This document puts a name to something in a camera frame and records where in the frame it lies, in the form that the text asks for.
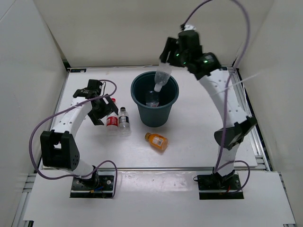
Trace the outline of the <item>red label water bottle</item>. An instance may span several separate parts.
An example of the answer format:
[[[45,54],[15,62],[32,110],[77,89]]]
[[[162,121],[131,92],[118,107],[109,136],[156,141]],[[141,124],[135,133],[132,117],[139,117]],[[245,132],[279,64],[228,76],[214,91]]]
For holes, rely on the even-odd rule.
[[[118,132],[118,115],[115,112],[112,112],[107,116],[106,124],[107,134],[109,136],[114,136]]]

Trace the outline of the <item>clear unlabeled plastic bottle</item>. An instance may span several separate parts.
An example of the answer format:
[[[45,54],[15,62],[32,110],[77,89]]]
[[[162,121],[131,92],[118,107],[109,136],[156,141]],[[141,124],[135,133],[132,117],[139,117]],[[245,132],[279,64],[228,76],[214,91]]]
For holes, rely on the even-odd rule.
[[[162,87],[165,86],[171,76],[172,66],[168,63],[159,62],[159,66],[156,70],[154,77],[154,91],[160,92]]]

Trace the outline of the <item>blue label clear bottle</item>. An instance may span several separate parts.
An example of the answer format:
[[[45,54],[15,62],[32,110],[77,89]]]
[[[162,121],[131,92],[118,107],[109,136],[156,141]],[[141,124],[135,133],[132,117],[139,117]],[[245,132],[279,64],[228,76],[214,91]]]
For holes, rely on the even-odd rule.
[[[159,93],[154,90],[149,90],[145,94],[146,106],[158,107],[159,106]]]

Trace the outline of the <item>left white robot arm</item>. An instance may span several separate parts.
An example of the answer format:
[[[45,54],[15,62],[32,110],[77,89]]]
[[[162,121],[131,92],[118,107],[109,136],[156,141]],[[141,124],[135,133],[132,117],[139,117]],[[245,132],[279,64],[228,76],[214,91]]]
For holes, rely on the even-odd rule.
[[[50,130],[42,132],[40,145],[44,166],[66,171],[82,179],[88,189],[99,184],[96,167],[83,161],[75,142],[76,134],[86,117],[93,125],[104,125],[103,118],[118,113],[109,94],[101,94],[105,80],[89,79],[85,88],[75,91],[68,109],[59,112],[62,119]]]

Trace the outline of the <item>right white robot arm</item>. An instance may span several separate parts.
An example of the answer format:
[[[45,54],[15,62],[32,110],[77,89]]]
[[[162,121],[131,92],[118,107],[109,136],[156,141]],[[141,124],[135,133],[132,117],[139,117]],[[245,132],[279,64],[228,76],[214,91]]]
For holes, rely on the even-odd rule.
[[[236,95],[229,91],[231,77],[212,52],[203,52],[199,34],[195,30],[182,31],[177,38],[168,37],[160,57],[161,71],[170,73],[170,68],[182,67],[193,74],[210,95],[223,122],[223,127],[214,133],[219,145],[214,166],[213,185],[225,188],[234,174],[237,150],[244,137],[257,124],[239,105]]]

